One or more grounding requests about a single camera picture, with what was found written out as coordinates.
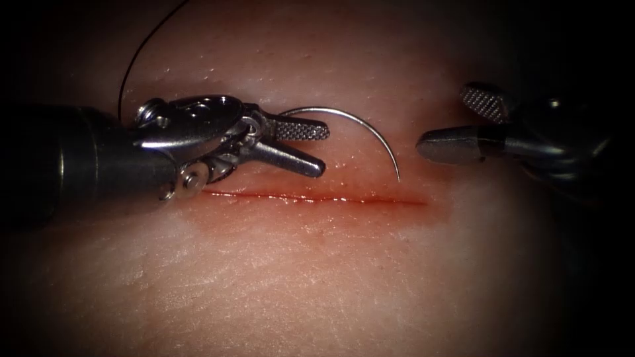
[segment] red incision line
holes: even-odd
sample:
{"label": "red incision line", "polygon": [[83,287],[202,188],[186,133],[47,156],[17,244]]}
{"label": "red incision line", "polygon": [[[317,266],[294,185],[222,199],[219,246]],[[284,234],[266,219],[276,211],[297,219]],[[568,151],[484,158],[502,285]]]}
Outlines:
{"label": "red incision line", "polygon": [[333,202],[333,201],[342,201],[342,202],[351,202],[356,204],[403,204],[403,205],[412,205],[412,206],[428,206],[426,202],[416,202],[416,201],[403,201],[396,200],[394,198],[383,198],[383,197],[371,197],[371,198],[346,198],[346,197],[332,197],[332,196],[304,196],[304,195],[290,195],[290,194],[256,194],[256,193],[244,193],[244,192],[214,192],[211,190],[204,190],[204,193],[210,194],[212,196],[225,196],[225,197],[245,197],[245,198],[274,198],[277,200],[291,200],[298,202]]}

